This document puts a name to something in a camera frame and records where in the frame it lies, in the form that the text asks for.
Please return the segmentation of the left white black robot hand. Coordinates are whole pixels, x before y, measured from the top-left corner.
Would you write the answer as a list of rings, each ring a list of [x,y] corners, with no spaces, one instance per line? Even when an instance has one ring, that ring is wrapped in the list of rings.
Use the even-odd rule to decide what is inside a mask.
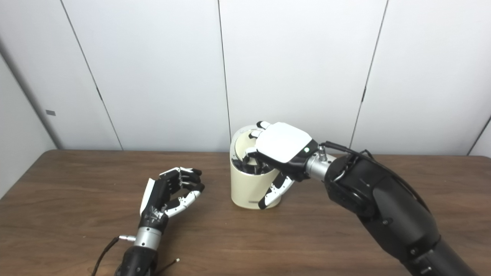
[[[183,212],[201,195],[205,185],[197,168],[175,167],[148,180],[140,206],[139,227],[161,233],[171,217]]]

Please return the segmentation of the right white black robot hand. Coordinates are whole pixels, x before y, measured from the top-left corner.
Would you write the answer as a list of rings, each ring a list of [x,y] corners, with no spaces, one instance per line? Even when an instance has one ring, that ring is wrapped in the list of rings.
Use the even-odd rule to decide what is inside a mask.
[[[284,122],[270,124],[259,121],[249,138],[255,139],[255,145],[247,148],[244,155],[279,171],[258,202],[258,207],[264,210],[293,183],[309,179],[306,166],[318,152],[319,144],[307,132]]]

